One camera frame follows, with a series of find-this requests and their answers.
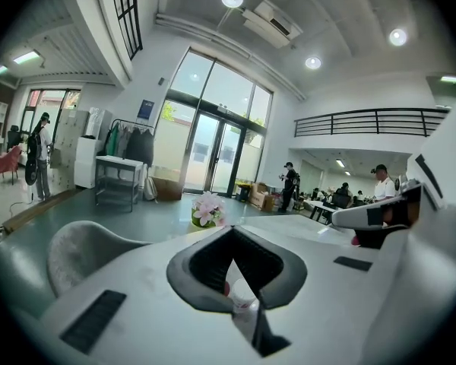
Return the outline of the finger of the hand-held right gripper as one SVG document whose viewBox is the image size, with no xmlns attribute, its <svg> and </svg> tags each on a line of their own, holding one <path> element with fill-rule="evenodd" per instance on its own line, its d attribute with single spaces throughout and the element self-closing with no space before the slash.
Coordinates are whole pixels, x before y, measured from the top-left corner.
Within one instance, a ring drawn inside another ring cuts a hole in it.
<svg viewBox="0 0 456 365">
<path fill-rule="evenodd" d="M 332 224 L 354 230 L 353 246 L 380 249 L 391 233 L 408 230 L 417 222 L 422 190 L 422 183 L 409 182 L 399 196 L 334 212 Z"/>
<path fill-rule="evenodd" d="M 456 104 L 415 156 L 424 183 L 363 364 L 456 364 Z"/>
</svg>

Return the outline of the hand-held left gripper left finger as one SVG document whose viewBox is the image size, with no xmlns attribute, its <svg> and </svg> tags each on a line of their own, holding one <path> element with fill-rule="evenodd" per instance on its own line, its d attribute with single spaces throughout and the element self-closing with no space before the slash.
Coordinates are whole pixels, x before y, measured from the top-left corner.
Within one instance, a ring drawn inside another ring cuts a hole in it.
<svg viewBox="0 0 456 365">
<path fill-rule="evenodd" d="M 101 293 L 111 290 L 126 298 L 89 353 L 96 363 L 258 363 L 258 353 L 231 315 L 194 309 L 167 280 L 170 259 L 214 233 L 215 229 L 190 233 L 119 256 L 61 295 L 41 323 L 59 336 Z"/>
</svg>

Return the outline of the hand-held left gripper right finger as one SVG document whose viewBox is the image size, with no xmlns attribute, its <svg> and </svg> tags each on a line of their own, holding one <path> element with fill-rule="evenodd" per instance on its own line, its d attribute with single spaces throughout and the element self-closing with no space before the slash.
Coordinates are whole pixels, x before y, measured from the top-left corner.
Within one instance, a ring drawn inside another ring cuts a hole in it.
<svg viewBox="0 0 456 365">
<path fill-rule="evenodd" d="M 265 313 L 271 331 L 290 345 L 262 357 L 249 344 L 240 343 L 232 349 L 233 363 L 360 363 L 379 302 L 371 284 L 379 252 L 281 236 L 253 226 L 243 230 L 298 255 L 307 275 L 290 303 Z"/>
</svg>

